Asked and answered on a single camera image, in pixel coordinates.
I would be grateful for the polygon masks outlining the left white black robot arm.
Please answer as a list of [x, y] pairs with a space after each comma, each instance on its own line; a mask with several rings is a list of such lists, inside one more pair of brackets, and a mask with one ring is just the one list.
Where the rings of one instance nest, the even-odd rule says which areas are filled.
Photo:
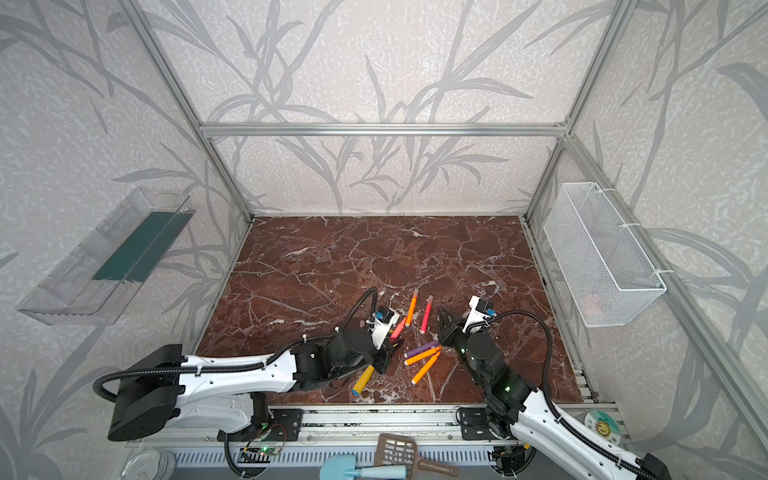
[[166, 427], [250, 433], [268, 420], [266, 394], [320, 390], [368, 367], [383, 374], [399, 346], [379, 328], [297, 340], [260, 356], [185, 356], [180, 345], [169, 344], [97, 378], [92, 389], [113, 405], [111, 441], [142, 439]]

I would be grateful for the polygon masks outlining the pink marker pen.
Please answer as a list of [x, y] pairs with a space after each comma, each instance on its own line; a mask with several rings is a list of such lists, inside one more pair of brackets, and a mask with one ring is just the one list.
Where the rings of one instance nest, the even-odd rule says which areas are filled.
[[423, 312], [423, 316], [422, 316], [422, 320], [421, 320], [421, 325], [420, 325], [420, 328], [419, 328], [419, 332], [421, 334], [425, 334], [427, 332], [427, 330], [428, 330], [429, 318], [430, 318], [430, 314], [431, 314], [431, 310], [432, 310], [432, 306], [433, 306], [433, 300], [434, 300], [434, 297], [432, 295], [429, 295], [427, 297], [426, 306], [425, 306], [425, 309], [424, 309], [424, 312]]

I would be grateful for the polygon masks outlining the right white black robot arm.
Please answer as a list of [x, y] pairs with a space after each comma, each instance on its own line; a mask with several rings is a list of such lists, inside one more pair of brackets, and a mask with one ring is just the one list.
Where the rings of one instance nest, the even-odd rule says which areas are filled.
[[640, 458], [589, 430], [552, 400], [549, 385], [553, 338], [536, 315], [512, 310], [497, 319], [520, 315], [535, 321], [546, 339], [541, 380], [534, 386], [507, 363], [487, 331], [488, 322], [465, 327], [465, 320], [440, 308], [439, 341], [455, 350], [482, 390], [490, 430], [500, 439], [514, 438], [542, 453], [578, 479], [669, 479], [662, 460], [652, 454]]

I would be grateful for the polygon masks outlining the red marker pen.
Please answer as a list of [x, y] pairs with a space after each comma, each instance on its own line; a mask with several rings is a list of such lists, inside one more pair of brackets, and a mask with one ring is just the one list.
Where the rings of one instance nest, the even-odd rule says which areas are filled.
[[401, 320], [395, 327], [394, 331], [390, 335], [390, 340], [397, 340], [406, 326], [406, 319]]

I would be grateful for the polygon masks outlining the orange marker pen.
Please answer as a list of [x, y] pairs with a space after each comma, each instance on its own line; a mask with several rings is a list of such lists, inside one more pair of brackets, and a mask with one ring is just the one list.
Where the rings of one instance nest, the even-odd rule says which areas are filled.
[[416, 306], [417, 306], [417, 303], [418, 303], [418, 296], [419, 296], [419, 289], [415, 288], [413, 293], [412, 293], [411, 301], [410, 301], [410, 304], [409, 304], [409, 309], [408, 309], [408, 312], [407, 312], [407, 315], [406, 315], [406, 319], [405, 319], [405, 326], [406, 327], [410, 326], [412, 324], [412, 322], [413, 322], [413, 317], [414, 317]]

